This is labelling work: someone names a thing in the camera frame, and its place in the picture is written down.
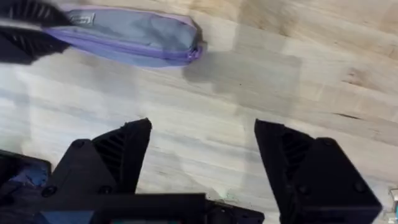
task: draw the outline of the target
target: blue component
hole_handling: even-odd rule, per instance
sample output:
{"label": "blue component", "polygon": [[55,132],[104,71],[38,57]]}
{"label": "blue component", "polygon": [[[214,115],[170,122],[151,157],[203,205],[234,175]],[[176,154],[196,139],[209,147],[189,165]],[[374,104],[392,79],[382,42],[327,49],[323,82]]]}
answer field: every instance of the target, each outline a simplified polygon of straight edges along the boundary
{"label": "blue component", "polygon": [[44,167],[36,164],[25,165],[18,175],[11,180],[28,183],[36,187],[42,187],[47,182],[48,173]]}

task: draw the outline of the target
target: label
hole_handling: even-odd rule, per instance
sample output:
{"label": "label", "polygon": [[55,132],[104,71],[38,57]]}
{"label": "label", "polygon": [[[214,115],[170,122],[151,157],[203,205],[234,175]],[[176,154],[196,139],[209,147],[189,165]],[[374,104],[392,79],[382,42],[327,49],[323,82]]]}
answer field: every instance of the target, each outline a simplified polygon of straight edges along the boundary
{"label": "label", "polygon": [[94,21],[95,14],[86,14],[86,15],[72,15],[69,17],[69,21],[76,25],[92,25]]}

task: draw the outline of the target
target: wooden surface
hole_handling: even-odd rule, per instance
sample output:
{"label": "wooden surface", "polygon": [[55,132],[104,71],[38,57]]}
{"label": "wooden surface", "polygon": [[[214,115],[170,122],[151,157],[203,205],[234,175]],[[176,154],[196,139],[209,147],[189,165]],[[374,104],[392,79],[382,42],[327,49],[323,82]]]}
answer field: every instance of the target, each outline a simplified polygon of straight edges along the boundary
{"label": "wooden surface", "polygon": [[148,117],[154,129],[139,192],[206,192],[278,223],[254,139],[260,118],[335,138],[391,208],[397,0],[74,2],[189,14],[207,53],[183,69],[137,68],[73,49],[29,67],[0,65],[0,148],[56,165],[74,139]]}

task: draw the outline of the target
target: gray fabric pouch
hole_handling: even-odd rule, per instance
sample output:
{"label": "gray fabric pouch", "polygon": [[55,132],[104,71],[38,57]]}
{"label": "gray fabric pouch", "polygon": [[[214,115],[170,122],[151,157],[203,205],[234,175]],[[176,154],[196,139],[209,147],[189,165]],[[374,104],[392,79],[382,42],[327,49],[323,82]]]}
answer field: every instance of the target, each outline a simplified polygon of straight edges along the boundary
{"label": "gray fabric pouch", "polygon": [[67,5],[73,26],[45,28],[55,38],[89,53],[143,67],[184,66],[203,51],[187,16],[133,9]]}

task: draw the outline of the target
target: zipper pull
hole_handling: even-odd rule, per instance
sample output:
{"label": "zipper pull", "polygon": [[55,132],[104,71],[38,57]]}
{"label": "zipper pull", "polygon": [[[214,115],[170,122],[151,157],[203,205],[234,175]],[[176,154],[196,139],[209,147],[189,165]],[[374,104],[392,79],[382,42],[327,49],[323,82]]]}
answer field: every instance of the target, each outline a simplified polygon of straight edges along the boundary
{"label": "zipper pull", "polygon": [[203,52],[203,47],[202,47],[202,46],[197,46],[195,49],[193,49],[193,50],[188,54],[188,59],[190,59],[190,60],[199,59],[200,56],[202,55],[202,52]]}

